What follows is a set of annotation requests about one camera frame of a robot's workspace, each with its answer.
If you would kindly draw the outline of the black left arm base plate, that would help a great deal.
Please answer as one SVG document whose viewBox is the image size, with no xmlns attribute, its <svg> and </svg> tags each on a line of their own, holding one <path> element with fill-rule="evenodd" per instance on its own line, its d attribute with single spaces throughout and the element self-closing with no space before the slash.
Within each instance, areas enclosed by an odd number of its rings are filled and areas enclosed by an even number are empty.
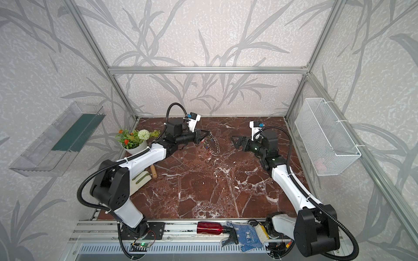
<svg viewBox="0 0 418 261">
<path fill-rule="evenodd" d="M 121 239 L 122 240 L 162 240 L 164 234 L 164 222 L 150 222 L 147 223 L 139 231 L 128 227 L 125 224 L 121 225 Z"/>
</svg>

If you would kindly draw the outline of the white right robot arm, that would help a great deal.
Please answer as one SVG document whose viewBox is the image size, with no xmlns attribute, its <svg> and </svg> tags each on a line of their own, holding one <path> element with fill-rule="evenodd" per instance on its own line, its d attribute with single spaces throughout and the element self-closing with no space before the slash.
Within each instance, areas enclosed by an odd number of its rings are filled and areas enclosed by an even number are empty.
<svg viewBox="0 0 418 261">
<path fill-rule="evenodd" d="M 251 136 L 232 136 L 237 150 L 251 152 L 262 168 L 281 187 L 297 217 L 274 214 L 272 230 L 293 240 L 299 252 L 310 257 L 320 254 L 334 261 L 352 261 L 359 255 L 355 236 L 337 218 L 336 210 L 324 205 L 303 185 L 291 169 L 292 144 L 286 157 L 279 153 L 276 126 L 251 126 Z"/>
</svg>

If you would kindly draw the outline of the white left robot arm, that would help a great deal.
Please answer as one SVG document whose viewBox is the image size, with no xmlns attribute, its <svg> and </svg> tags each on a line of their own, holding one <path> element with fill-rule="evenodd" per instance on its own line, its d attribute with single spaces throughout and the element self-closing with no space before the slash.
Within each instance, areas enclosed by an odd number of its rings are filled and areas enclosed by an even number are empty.
<svg viewBox="0 0 418 261">
<path fill-rule="evenodd" d="M 210 131 L 197 128 L 201 116 L 184 113 L 180 119 L 169 120 L 174 106 L 169 105 L 162 133 L 150 146 L 138 153 L 118 161 L 106 160 L 99 169 L 88 176 L 77 190 L 78 202 L 86 207 L 101 209 L 141 237 L 148 229 L 148 221 L 132 203 L 130 196 L 138 190 L 133 179 L 148 167 L 170 157 L 180 145 L 199 144 L 210 135 Z"/>
</svg>

